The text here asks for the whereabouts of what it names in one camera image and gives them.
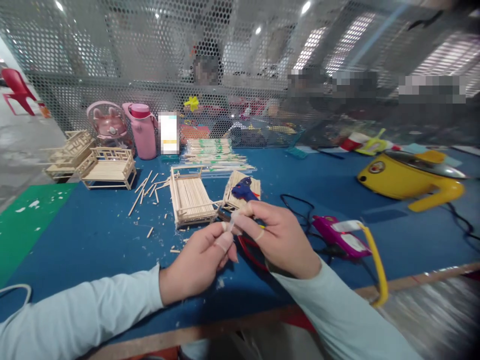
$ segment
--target light blue sleeve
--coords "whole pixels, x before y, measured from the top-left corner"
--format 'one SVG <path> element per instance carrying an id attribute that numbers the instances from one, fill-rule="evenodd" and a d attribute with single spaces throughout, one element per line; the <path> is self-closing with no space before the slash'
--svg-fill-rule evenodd
<path id="1" fill-rule="evenodd" d="M 159 268 L 84 282 L 27 304 L 0 324 L 0 357 L 73 360 L 87 353 L 163 308 Z"/>
<path id="2" fill-rule="evenodd" d="M 402 334 L 323 260 L 320 273 L 309 280 L 272 275 L 301 307 L 332 358 L 421 359 Z"/>

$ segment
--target perforated metal panel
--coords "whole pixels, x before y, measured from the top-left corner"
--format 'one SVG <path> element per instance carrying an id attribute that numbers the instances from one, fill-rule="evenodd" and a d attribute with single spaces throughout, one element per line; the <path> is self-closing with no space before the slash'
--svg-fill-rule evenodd
<path id="1" fill-rule="evenodd" d="M 412 74 L 466 76 L 464 94 L 480 90 L 477 19 L 447 9 L 408 30 L 448 3 L 15 0 L 0 3 L 0 34 L 64 131 L 93 130 L 85 111 L 106 100 L 183 112 L 234 146 L 286 146 L 301 130 L 331 145 L 385 125 L 399 142 L 474 144 L 471 100 L 441 119 L 424 116 L 428 100 L 423 113 L 396 100 Z M 189 96 L 200 112 L 184 109 Z"/>

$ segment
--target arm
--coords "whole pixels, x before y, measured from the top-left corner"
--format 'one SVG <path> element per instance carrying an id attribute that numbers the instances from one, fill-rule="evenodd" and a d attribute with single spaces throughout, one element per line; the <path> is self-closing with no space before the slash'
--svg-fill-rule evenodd
<path id="1" fill-rule="evenodd" d="M 203 292 L 229 259 L 238 262 L 226 228 L 217 222 L 196 231 L 168 268 L 84 282 L 27 304 L 0 323 L 0 358 L 76 359 L 164 306 Z"/>
<path id="2" fill-rule="evenodd" d="M 76 359 L 163 308 L 159 266 L 84 282 L 0 324 L 5 359 Z"/>
<path id="3" fill-rule="evenodd" d="M 334 359 L 420 359 L 400 332 L 323 260 L 311 279 L 272 275 L 301 307 Z"/>
<path id="4" fill-rule="evenodd" d="M 266 228 L 250 216 L 262 219 Z M 273 276 L 303 309 L 334 359 L 419 359 L 400 332 L 313 251 L 289 210 L 250 201 L 232 218 L 255 239 L 270 269 L 278 268 Z"/>

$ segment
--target hand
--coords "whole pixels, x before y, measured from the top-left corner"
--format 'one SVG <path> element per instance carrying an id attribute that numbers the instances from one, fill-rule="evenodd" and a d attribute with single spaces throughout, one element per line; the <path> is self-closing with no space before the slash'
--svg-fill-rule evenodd
<path id="1" fill-rule="evenodd" d="M 160 270 L 164 306 L 200 294 L 229 259 L 239 262 L 233 235 L 225 232 L 227 228 L 225 222 L 215 222 L 195 231 L 173 264 Z"/>
<path id="2" fill-rule="evenodd" d="M 290 210 L 266 202 L 249 201 L 232 216 L 235 226 L 250 235 L 275 266 L 297 279 L 311 279 L 319 273 L 322 262 Z M 265 230 L 251 216 L 263 220 Z"/>

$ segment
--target popsicle stick furniture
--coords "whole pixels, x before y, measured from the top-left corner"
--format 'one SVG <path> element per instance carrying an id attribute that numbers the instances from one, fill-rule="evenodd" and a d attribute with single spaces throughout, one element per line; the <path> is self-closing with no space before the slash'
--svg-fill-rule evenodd
<path id="1" fill-rule="evenodd" d="M 77 172 L 89 190 L 123 187 L 131 190 L 137 175 L 132 151 L 120 147 L 93 147 L 91 154 L 77 168 Z M 122 184 L 94 185 L 95 182 Z"/>
<path id="2" fill-rule="evenodd" d="M 225 193 L 223 193 L 223 201 L 221 203 L 221 207 L 229 212 L 233 212 L 237 209 L 240 209 L 243 205 L 247 202 L 243 199 L 237 199 L 235 196 L 232 195 L 232 189 L 235 185 L 239 183 L 240 180 L 246 178 L 247 175 L 242 174 L 240 171 L 233 171 L 226 183 Z M 251 185 L 250 189 L 252 192 L 258 195 L 258 200 L 260 200 L 260 180 L 251 178 Z"/>
<path id="3" fill-rule="evenodd" d="M 52 180 L 70 178 L 77 167 L 90 155 L 95 139 L 86 130 L 66 131 L 67 140 L 63 147 L 41 149 L 46 153 L 50 165 L 43 172 Z"/>
<path id="4" fill-rule="evenodd" d="M 202 182 L 199 165 L 170 168 L 170 193 L 177 228 L 185 225 L 211 223 L 218 214 L 222 201 L 210 200 Z M 181 169 L 199 169 L 196 174 L 180 174 Z"/>

